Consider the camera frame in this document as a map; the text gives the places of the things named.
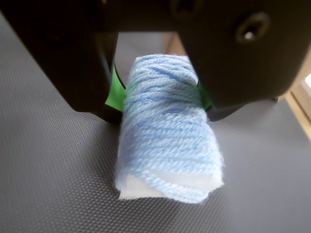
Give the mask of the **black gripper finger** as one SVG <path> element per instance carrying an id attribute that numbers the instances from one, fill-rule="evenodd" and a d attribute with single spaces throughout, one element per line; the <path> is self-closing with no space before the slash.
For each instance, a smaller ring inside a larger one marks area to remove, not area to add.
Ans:
<path id="1" fill-rule="evenodd" d="M 172 0 L 211 121 L 284 94 L 311 44 L 308 0 Z"/>
<path id="2" fill-rule="evenodd" d="M 67 104 L 114 124 L 118 34 L 97 31 L 104 0 L 3 0 L 0 11 Z"/>

